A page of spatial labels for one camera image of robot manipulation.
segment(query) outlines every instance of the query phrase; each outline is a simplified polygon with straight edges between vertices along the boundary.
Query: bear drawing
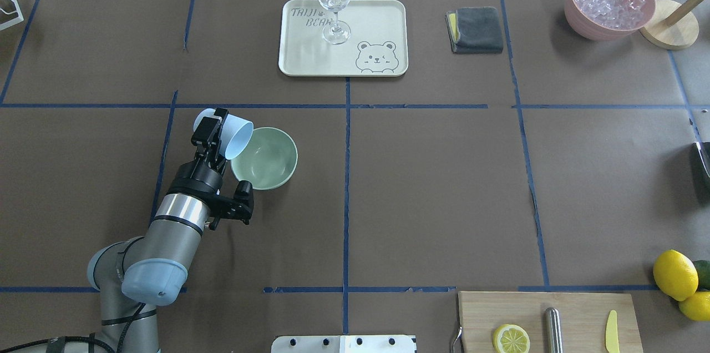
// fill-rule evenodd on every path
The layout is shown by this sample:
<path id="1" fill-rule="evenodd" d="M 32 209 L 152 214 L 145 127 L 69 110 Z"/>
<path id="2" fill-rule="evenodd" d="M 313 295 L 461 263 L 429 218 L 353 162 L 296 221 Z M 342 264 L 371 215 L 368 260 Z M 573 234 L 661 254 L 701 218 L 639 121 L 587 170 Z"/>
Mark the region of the bear drawing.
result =
<path id="1" fill-rule="evenodd" d="M 363 41 L 357 44 L 360 55 L 355 60 L 355 65 L 362 73 L 394 73 L 399 65 L 395 55 L 395 43 L 387 41 L 381 45 L 370 45 Z"/>

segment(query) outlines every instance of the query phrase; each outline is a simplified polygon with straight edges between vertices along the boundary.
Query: cutting board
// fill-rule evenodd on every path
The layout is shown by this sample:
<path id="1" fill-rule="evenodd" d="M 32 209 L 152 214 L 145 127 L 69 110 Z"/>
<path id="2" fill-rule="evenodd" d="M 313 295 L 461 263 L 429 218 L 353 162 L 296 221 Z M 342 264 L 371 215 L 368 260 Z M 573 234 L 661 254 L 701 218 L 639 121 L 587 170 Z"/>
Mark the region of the cutting board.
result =
<path id="1" fill-rule="evenodd" d="M 643 353 L 636 312 L 628 293 L 459 292 L 459 319 L 466 353 L 495 353 L 493 333 L 516 324 L 530 335 L 530 353 L 546 353 L 545 309 L 560 311 L 563 350 L 606 353 L 609 310 L 618 313 L 621 353 Z"/>

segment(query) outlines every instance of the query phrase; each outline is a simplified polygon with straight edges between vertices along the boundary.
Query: folded towel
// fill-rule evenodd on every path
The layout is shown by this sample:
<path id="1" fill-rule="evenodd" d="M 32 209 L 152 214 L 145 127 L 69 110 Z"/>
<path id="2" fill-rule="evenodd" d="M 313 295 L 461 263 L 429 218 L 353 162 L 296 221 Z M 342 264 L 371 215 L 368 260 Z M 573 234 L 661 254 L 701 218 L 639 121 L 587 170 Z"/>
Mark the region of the folded towel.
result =
<path id="1" fill-rule="evenodd" d="M 451 50 L 455 54 L 500 53 L 503 37 L 495 7 L 462 7 L 447 12 Z"/>

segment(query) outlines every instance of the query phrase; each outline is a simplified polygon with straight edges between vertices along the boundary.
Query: green bowl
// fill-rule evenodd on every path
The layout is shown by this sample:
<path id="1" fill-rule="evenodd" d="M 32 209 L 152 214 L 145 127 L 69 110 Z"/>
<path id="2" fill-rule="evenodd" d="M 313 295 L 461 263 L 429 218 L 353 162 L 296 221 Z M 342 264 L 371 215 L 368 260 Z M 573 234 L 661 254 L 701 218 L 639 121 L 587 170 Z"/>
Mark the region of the green bowl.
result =
<path id="1" fill-rule="evenodd" d="M 256 128 L 246 148 L 231 160 L 239 181 L 250 181 L 258 191 L 286 184 L 298 163 L 298 150 L 291 137 L 278 128 Z"/>

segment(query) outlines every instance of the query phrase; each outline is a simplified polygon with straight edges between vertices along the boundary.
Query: brown table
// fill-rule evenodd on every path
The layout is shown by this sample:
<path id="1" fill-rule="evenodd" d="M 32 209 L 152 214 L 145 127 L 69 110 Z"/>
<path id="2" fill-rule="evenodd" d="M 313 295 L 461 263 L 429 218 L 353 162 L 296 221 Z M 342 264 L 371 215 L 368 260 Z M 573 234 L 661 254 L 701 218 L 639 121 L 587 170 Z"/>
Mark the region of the brown table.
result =
<path id="1" fill-rule="evenodd" d="M 666 249 L 710 258 L 688 163 L 710 140 L 706 4 L 669 53 L 577 36 L 563 0 L 399 0 L 402 77 L 290 78 L 287 1 L 20 0 L 0 33 L 0 347 L 99 329 L 86 264 L 145 233 L 218 105 L 286 130 L 299 164 L 250 226 L 205 232 L 163 351 L 342 333 L 446 351 L 457 290 L 627 292 L 645 351 L 707 349 L 650 275 Z M 499 9 L 502 54 L 451 54 L 444 12 L 466 6 Z"/>

